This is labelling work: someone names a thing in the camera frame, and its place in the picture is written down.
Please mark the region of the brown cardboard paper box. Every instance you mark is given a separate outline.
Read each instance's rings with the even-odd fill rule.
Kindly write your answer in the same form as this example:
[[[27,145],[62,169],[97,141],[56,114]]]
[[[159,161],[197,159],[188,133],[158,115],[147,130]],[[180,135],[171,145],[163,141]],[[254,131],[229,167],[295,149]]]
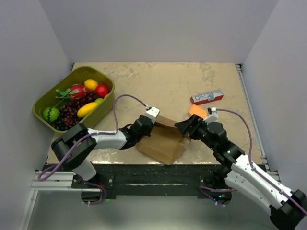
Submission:
[[[145,136],[136,145],[136,149],[166,165],[173,164],[181,157],[191,141],[186,140],[175,128],[176,122],[163,116],[158,116],[151,131],[151,136]]]

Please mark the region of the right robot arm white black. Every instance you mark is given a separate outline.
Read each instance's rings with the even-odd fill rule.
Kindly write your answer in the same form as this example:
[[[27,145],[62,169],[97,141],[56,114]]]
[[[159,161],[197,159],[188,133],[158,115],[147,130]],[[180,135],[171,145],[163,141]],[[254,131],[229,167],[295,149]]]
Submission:
[[[221,123],[193,115],[175,123],[175,127],[181,134],[203,142],[224,166],[224,172],[213,177],[217,187],[229,186],[248,197],[269,214],[278,229],[294,230],[307,215],[307,196],[299,189],[286,187],[255,164],[228,139]]]

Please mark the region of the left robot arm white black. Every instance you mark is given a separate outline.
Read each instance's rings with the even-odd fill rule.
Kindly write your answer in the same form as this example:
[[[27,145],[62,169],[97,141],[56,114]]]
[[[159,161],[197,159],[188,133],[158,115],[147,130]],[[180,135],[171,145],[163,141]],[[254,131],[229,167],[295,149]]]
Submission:
[[[56,139],[51,148],[65,171],[73,171],[82,178],[89,188],[99,184],[99,176],[94,166],[86,159],[95,149],[124,150],[135,146],[144,136],[150,136],[156,118],[141,115],[132,125],[120,128],[117,133],[102,132],[77,124],[60,138]]]

